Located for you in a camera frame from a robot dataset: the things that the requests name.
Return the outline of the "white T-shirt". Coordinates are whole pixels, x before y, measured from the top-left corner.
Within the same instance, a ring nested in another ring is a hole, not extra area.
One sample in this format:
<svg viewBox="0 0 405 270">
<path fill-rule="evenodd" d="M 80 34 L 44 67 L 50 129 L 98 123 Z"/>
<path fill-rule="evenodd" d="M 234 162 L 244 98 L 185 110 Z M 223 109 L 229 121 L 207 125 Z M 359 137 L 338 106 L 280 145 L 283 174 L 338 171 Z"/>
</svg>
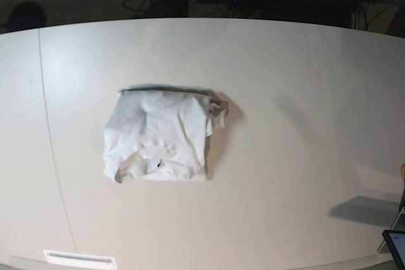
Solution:
<svg viewBox="0 0 405 270">
<path fill-rule="evenodd" d="M 117 183 L 204 181 L 207 140 L 225 126 L 227 109 L 203 90 L 121 90 L 103 132 L 104 175 Z"/>
</svg>

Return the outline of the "tablet screen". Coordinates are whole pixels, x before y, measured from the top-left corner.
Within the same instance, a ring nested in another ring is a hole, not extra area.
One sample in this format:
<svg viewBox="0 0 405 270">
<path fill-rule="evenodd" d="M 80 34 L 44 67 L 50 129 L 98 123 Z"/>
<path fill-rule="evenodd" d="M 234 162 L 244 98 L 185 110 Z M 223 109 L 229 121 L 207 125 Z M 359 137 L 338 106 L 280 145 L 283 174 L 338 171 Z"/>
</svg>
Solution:
<svg viewBox="0 0 405 270">
<path fill-rule="evenodd" d="M 404 270 L 404 232 L 384 230 L 383 238 L 399 270 Z"/>
</svg>

